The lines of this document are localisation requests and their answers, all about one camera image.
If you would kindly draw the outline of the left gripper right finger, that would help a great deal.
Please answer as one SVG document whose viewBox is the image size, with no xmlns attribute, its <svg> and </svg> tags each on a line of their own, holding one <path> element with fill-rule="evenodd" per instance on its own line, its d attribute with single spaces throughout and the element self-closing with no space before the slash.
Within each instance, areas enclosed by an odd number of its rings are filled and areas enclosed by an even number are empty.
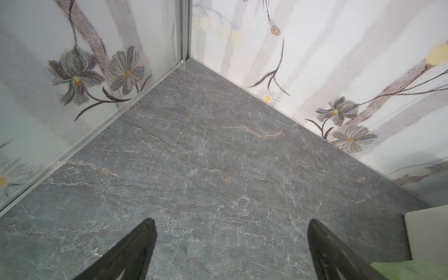
<svg viewBox="0 0 448 280">
<path fill-rule="evenodd" d="M 318 219 L 310 220 L 307 237 L 319 280 L 385 279 Z"/>
</svg>

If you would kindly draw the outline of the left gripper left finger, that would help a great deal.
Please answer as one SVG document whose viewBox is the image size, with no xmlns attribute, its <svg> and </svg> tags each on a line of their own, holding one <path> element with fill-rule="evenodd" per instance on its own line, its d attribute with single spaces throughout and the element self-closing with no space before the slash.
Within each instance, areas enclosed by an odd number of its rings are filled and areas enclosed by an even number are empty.
<svg viewBox="0 0 448 280">
<path fill-rule="evenodd" d="M 143 220 L 77 280 L 144 280 L 157 240 L 155 221 Z"/>
</svg>

